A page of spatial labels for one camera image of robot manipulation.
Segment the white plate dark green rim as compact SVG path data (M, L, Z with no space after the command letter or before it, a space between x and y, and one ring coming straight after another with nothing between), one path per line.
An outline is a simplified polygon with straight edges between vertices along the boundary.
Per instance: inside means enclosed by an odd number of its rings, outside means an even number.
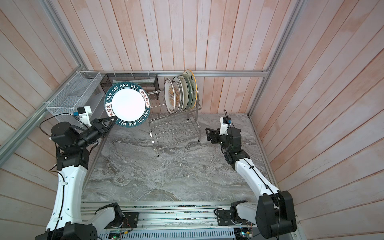
M110 87L104 105L108 117L117 119L116 124L125 128L143 124L151 112L150 96L132 82L119 82Z

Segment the mint green flower plate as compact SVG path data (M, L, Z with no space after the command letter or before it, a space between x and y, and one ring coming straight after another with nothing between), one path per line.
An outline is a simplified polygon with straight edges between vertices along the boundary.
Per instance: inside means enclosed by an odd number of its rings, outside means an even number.
M193 88L192 88L189 76L186 73L183 73L182 76L186 80L187 89L188 89L188 93L189 93L189 98L188 98L188 103L187 103L186 110L190 110L191 108L193 108Z

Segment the cream floral plate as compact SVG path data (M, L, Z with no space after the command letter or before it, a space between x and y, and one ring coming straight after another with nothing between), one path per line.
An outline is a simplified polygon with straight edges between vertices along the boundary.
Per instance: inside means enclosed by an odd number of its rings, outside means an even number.
M180 82L182 84L182 88L183 88L183 111L185 111L187 109L187 106L188 106L188 103L189 103L189 89L188 89L188 85L187 85L187 82L186 82L186 79L184 78L184 76L180 75L179 76L179 79L180 79Z

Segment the orange sunburst plate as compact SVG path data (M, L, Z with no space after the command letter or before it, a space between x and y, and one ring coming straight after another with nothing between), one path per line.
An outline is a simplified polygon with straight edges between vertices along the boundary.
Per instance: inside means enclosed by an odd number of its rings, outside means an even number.
M179 112L181 107L181 92L180 86L175 81L172 82L174 88L174 114Z
M170 79L165 79L164 97L168 113L173 114L175 112L175 90Z

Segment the white plate green outline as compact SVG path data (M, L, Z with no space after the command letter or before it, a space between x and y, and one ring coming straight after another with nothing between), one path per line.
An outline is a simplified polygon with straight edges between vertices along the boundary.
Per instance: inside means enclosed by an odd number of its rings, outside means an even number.
M181 80L179 77L173 78L174 85L174 96L175 96L175 113L179 113L183 110L184 104L184 92L181 84Z

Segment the star pattern orange rim plate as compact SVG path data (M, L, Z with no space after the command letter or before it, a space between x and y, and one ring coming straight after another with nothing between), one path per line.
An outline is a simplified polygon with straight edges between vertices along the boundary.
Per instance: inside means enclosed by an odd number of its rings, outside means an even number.
M191 82L191 85L192 85L192 88L193 88L193 108L194 108L196 106L196 104L197 104L197 98L198 98L197 82L196 82L195 76L192 73L192 71L185 70L184 73L186 73L189 76L189 79L190 79L190 82Z

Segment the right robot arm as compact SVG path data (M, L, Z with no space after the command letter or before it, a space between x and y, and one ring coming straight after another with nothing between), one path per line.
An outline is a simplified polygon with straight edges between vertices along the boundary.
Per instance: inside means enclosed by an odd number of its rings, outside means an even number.
M221 146L227 163L243 177L258 199L256 205L247 201L232 203L232 221L255 224L265 239L295 232L297 221L292 195L288 191L280 191L257 169L242 148L241 130L206 128L206 135L208 141Z

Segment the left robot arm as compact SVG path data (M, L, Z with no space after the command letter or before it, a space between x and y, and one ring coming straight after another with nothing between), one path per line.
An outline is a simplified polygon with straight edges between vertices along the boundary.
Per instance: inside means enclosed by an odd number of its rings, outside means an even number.
M46 231L36 236L37 240L97 240L105 227L123 226L124 214L117 203L99 208L87 222L81 216L81 195L91 152L88 146L105 138L115 122L115 117L94 119L85 129L60 122L51 129L57 158L52 170L58 174L58 190Z

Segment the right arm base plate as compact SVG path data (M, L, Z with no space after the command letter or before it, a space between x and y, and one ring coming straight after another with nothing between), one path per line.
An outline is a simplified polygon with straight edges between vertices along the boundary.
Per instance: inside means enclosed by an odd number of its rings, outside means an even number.
M222 208L216 208L214 214L217 217L219 226L237 226L241 223L236 222L231 210L224 210Z

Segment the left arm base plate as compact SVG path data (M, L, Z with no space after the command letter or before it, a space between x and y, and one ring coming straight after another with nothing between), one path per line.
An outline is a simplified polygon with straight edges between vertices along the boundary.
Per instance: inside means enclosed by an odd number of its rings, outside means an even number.
M138 225L139 212L123 212L124 219L118 222L116 226L108 224L105 229L120 229L128 228L135 229Z

